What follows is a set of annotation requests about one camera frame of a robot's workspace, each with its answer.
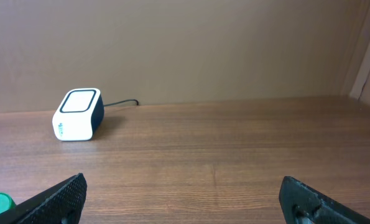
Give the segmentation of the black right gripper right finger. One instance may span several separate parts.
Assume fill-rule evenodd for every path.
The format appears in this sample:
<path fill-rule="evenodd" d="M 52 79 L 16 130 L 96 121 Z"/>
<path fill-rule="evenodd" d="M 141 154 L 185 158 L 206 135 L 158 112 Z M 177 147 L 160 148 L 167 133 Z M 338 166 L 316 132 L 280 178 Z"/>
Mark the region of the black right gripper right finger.
<path fill-rule="evenodd" d="M 279 202 L 286 223 L 370 224 L 370 218 L 291 176 L 283 178 Z"/>

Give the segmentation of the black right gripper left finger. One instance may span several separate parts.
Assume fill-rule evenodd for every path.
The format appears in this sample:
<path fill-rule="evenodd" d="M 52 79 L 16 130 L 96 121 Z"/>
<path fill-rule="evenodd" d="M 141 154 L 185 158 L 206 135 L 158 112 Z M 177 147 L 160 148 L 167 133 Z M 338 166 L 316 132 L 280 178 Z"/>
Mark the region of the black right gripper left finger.
<path fill-rule="evenodd" d="M 86 180 L 79 173 L 1 213 L 0 224 L 77 224 L 86 191 Z"/>

